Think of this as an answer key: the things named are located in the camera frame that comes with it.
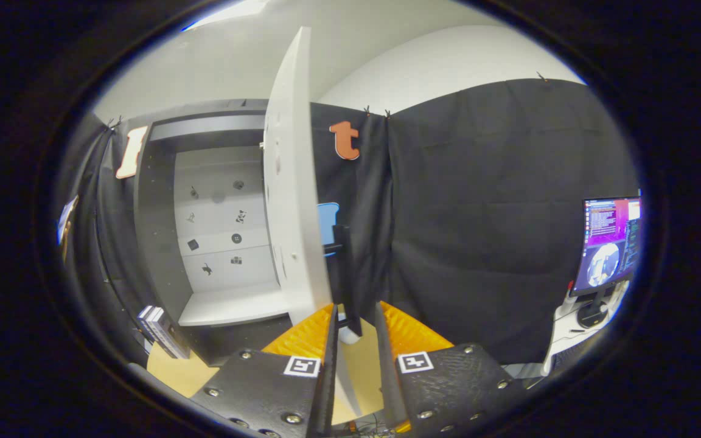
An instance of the bolt head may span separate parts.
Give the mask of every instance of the bolt head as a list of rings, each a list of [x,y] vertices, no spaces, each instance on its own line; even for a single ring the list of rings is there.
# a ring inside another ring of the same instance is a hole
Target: bolt head
[[[286,422],[289,424],[300,424],[301,423],[301,417],[296,414],[289,414],[286,415]]]

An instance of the black fabric backdrop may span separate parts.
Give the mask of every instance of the black fabric backdrop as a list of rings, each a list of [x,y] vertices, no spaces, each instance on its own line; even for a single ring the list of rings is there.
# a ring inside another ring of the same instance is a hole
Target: black fabric backdrop
[[[561,80],[476,86],[393,114],[389,151],[392,303],[500,363],[542,361],[581,200],[639,187],[601,103]]]
[[[332,291],[337,302],[343,285],[340,269],[353,269],[353,298],[357,311],[374,321],[375,303],[388,290],[392,237],[391,172],[387,148],[386,119],[376,114],[332,105],[311,103],[315,183],[320,203],[340,205],[337,224],[350,226],[353,266],[338,266],[336,257],[326,258]],[[352,139],[359,157],[340,158],[329,127],[348,121],[358,130]]]
[[[108,210],[106,205],[101,205],[101,208],[97,205],[97,200],[103,195],[98,189],[103,180],[103,162],[109,150],[116,147],[116,139],[114,130],[92,114],[78,123],[66,147],[66,166],[62,167],[55,182],[56,202],[52,208],[54,217],[58,218],[63,203],[70,202],[75,194],[78,195],[78,203],[71,216],[65,263],[69,277],[77,277],[86,288],[85,293],[76,294],[76,299],[82,303],[81,311],[89,313],[98,324],[99,332],[106,341],[117,347],[127,360],[144,366],[147,355],[138,341],[138,337],[141,339],[141,335],[137,335],[138,327],[129,316],[129,313],[141,308],[136,299],[142,291],[122,288],[126,280],[117,274],[120,269],[136,269],[136,264],[112,259],[101,248],[114,243],[108,240],[125,238],[125,230],[116,230],[113,239],[100,240],[97,236],[100,228],[103,228],[97,222],[97,214],[101,217],[117,215],[114,208]]]

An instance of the computer monitor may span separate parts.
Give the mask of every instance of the computer monitor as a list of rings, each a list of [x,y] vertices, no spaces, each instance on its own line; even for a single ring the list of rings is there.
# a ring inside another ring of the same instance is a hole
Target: computer monitor
[[[629,279],[640,257],[640,197],[584,200],[584,246],[570,296]]]

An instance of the white cabinet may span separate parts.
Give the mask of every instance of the white cabinet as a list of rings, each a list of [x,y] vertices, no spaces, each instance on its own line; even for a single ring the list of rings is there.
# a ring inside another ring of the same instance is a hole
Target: white cabinet
[[[175,157],[175,224],[192,295],[179,324],[233,324],[287,313],[264,214],[258,145]]]

